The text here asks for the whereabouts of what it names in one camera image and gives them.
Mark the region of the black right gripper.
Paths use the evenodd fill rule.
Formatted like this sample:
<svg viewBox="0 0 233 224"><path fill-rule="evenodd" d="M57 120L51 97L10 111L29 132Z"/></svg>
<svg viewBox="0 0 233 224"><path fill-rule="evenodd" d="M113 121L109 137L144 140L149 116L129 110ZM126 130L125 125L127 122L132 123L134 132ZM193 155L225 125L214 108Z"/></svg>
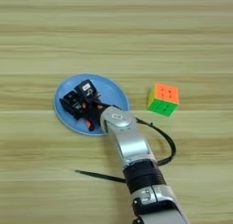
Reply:
<svg viewBox="0 0 233 224"><path fill-rule="evenodd" d="M100 124L102 113L109 107L109 104L103 103L98 94L80 95L76 98L60 98L63 109L76 120L83 118L89 127L95 127Z"/></svg>

